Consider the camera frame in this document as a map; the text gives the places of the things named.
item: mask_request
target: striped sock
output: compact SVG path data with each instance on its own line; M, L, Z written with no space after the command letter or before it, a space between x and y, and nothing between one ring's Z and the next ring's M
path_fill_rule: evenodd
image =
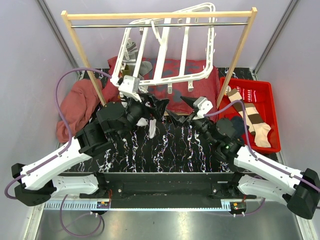
M271 127L262 120L253 103L245 103L244 106L255 130L255 145L262 148L271 148L271 145L268 142L268 133L271 130Z
M230 99L230 102L233 102L235 100L240 100L240 101L242 101L244 103L244 100L242 99L242 97L241 97L240 93L237 91L237 89L232 89L226 95ZM239 102L236 102L235 104L233 104L233 107L241 115L241 117L244 118L244 114L242 112L241 104ZM249 126L249 132L252 135L256 135L255 128L254 128L253 124L251 123L251 121L250 121L250 119L248 117L248 112L245 114L245 121L246 121L246 124Z

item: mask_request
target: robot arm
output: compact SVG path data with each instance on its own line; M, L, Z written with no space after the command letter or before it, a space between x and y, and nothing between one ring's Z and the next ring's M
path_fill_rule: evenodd
M245 146L235 137L236 130L229 119L222 118L214 123L205 117L212 106L205 97L181 98L194 111L187 117L167 111L175 126L191 125L213 146L212 154L218 161L233 163L265 179L257 179L236 172L229 184L228 190L231 194L240 191L245 195L255 195L277 201L286 205L294 214L305 219L312 219L320 200L320 194L299 179L320 187L320 180L315 171L307 168L305 172L302 172L284 166L255 151L251 152L249 146Z
M161 120L169 103L149 93L137 93L139 79L125 76L120 92L127 97L127 105L109 102L97 112L97 118L76 133L69 148L67 143L41 160L11 167L12 176L19 180L15 197L27 206L36 206L53 196L80 195L83 198L102 198L107 195L107 183L102 173L88 176L58 176L73 165L89 160L110 148L122 139L142 120ZM58 156L29 173L48 159Z

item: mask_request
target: red plastic tray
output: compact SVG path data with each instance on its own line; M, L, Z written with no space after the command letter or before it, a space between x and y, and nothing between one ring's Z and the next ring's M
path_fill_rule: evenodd
M220 87L222 87L225 81L225 77L220 78ZM255 108L261 115L263 121L270 125L271 130L268 133L268 141L271 147L259 147L259 146L252 146L252 149L257 151L258 153L262 154L270 154L270 153L277 153L281 150L280 145L280 138L279 138L279 131L278 131L278 124L277 124L277 116L276 116L276 109L274 103L274 96L272 94L271 84L266 81L253 81L253 80L245 80L245 79L237 79L231 78L229 84L232 89L236 86L244 89L252 89L260 92L264 92L266 97L264 102L254 103ZM230 100L227 96L223 96L221 104L219 106L219 110L224 108L226 105L230 103ZM236 113L234 107L230 107L226 111L219 114L219 119L224 118L225 115Z

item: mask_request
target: wooden rack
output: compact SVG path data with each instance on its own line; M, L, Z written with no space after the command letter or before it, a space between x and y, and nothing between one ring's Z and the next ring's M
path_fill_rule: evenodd
M218 108L222 98L224 96L224 92L226 91L226 88L229 84L229 81L231 79L232 73L237 65L238 59L240 57L240 54L244 48L245 42L247 40L248 34L250 32L250 29L253 25L253 22L255 20L255 17L257 15L257 9L253 7L251 11L214 11L214 12L149 12L149 13L105 13L105 14L68 14L67 11L62 11L61 16L63 18L63 21L69 31L69 34L73 40L73 43L82 59L82 62L85 67L91 68L91 65L88 61L88 58L85 54L84 48L81 45L81 42L78 38L78 35L73 28L71 21L76 20L114 20L114 19L154 19L154 18L225 18L225 17L232 17L232 18L238 18L238 17L247 17L247 24L245 25L240 40L238 42L238 45L236 47L235 53L233 55L230 67L228 69L228 73L225 77L223 86L221 88L221 91L218 95L217 101L216 101L216 107ZM98 97L101 101L101 104L104 106L106 105L106 100L104 99L104 96L102 94L101 89L96 83L96 78L93 72L88 71L88 75L90 77L90 80L92 81L92 84L94 86L94 89L96 90Z

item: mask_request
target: gray wall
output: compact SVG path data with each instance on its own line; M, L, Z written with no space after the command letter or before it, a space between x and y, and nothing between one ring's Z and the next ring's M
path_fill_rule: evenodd
M174 12L194 5L204 3L204 0L46 0L68 46L80 66L83 65L60 16L62 10L70 14L87 13L145 13L145 12ZM217 11L248 11L257 7L258 14L252 26L251 33L238 62L238 67L253 68L263 53L272 33L290 0L215 0ZM245 21L243 18L222 19L219 22ZM75 21L76 24L123 24L131 20L117 21ZM214 40L214 62L216 67L228 67L239 41L242 26L216 27ZM122 41L124 29L77 29L77 34L92 66L103 68L107 60L117 56ZM180 59L182 50L183 28L170 31L167 57ZM131 38L137 43L141 36L138 29L133 29ZM205 59L207 46L207 30L203 27L191 28L189 33L188 59ZM159 43L152 31L148 33L145 46L145 57L157 57Z
M36 1L0 3L0 232L1 239L18 240L30 209L4 196L11 166L30 164L56 148L54 87L71 66ZM75 79L66 77L60 99Z
M320 174L320 2L300 1L258 72L272 84L286 163ZM320 210L313 218L320 236Z

